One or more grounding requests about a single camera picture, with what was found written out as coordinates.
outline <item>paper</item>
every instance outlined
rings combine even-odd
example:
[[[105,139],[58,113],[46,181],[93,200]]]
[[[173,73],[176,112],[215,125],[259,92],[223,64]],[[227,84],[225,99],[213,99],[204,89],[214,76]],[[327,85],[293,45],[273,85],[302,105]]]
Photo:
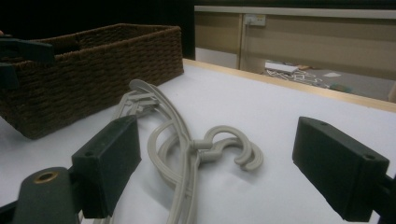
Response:
[[[340,74],[337,74],[337,73],[328,73],[328,74],[326,74],[326,75],[323,75],[324,77],[340,77],[341,75]]]

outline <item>wicker basket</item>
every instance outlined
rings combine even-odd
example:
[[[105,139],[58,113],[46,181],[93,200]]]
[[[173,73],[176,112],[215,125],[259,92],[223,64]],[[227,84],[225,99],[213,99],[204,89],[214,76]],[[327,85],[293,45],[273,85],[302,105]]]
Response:
[[[132,79],[183,73],[180,37],[176,26],[116,24],[37,40],[52,44],[55,64],[13,62],[20,87],[0,90],[0,116],[37,139],[116,105]]]

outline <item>screw hole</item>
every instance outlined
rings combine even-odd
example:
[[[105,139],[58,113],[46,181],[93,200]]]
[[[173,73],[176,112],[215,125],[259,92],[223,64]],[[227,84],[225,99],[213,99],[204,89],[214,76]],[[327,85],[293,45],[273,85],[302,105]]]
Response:
[[[51,180],[55,179],[56,176],[58,176],[57,172],[46,172],[43,173],[41,175],[39,175],[36,179],[35,179],[35,183],[36,184],[43,184],[43,183],[47,183],[50,182]]]
[[[364,155],[364,158],[368,159],[368,160],[374,160],[375,156],[372,155]]]

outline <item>beige wall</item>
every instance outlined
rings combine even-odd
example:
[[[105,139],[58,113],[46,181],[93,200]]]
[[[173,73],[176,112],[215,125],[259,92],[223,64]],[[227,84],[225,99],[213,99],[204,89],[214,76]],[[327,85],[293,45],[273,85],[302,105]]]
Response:
[[[396,79],[396,20],[268,15],[243,29],[241,15],[195,12],[196,46],[241,52],[241,69],[256,73],[270,59]]]

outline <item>table surface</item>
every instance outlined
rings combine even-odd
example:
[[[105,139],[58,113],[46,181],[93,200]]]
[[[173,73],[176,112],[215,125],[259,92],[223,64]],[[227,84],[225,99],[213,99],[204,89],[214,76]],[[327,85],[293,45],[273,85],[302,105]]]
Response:
[[[237,150],[199,169],[197,223],[344,223],[291,159],[300,116],[320,119],[377,151],[396,173],[396,106],[391,103],[184,60],[185,73],[160,86],[202,139],[217,125],[233,126],[259,146],[256,172],[233,163]],[[0,206],[18,199],[22,180],[41,169],[71,166],[71,155],[105,127],[115,107],[29,140],[0,119]],[[115,223],[165,223],[173,190],[147,153],[150,133],[162,123],[139,119],[142,161],[118,203]],[[370,223],[376,223],[373,213]]]

